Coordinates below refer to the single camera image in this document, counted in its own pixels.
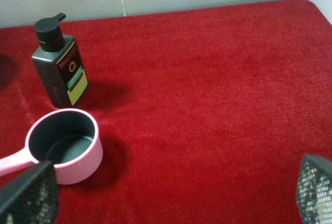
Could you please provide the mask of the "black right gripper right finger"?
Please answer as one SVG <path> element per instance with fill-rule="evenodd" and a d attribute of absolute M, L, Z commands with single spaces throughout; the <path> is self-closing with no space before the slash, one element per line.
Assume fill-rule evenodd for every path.
<path fill-rule="evenodd" d="M 331 161 L 319 155 L 302 157 L 296 203 L 303 223 L 331 223 Z"/>

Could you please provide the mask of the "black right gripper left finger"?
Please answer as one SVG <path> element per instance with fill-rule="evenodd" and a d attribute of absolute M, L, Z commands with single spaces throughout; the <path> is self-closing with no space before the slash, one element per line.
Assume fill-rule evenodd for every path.
<path fill-rule="evenodd" d="M 1 223 L 55 223 L 59 209 L 53 164 L 43 161 L 1 188 Z"/>

